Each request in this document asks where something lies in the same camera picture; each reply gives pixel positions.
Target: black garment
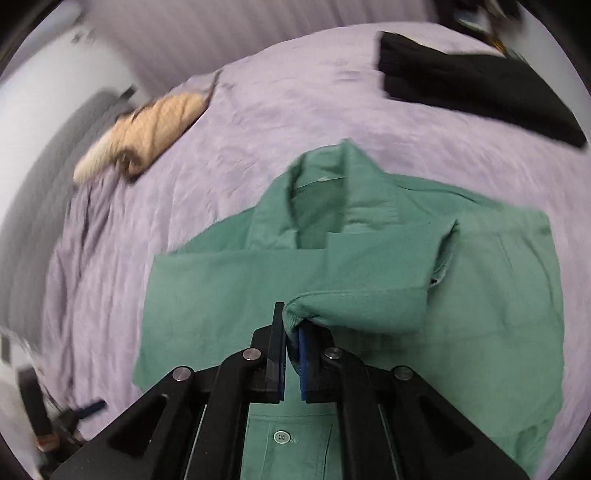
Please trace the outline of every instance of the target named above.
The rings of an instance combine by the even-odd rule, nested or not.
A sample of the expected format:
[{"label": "black garment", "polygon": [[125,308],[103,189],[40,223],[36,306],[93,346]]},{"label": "black garment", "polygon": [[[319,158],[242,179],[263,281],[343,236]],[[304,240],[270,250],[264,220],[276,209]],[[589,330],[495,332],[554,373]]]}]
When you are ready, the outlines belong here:
[{"label": "black garment", "polygon": [[383,32],[378,69],[394,99],[496,118],[575,147],[587,142],[572,112],[520,60],[448,55]]}]

